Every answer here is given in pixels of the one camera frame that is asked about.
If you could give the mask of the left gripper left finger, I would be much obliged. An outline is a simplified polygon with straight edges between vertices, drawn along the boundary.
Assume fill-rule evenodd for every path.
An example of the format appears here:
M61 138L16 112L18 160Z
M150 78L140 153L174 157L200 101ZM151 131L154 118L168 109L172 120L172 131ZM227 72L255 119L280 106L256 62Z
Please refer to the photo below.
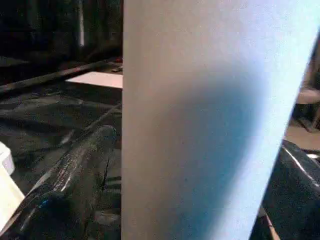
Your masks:
M109 125L85 133L32 187L2 240L86 240L116 144Z

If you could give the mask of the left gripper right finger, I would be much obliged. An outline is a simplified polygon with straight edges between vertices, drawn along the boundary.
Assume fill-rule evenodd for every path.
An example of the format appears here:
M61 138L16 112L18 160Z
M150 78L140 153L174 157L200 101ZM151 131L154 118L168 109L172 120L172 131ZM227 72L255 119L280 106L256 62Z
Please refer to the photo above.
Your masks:
M277 155L250 239L320 238L320 163L284 140Z

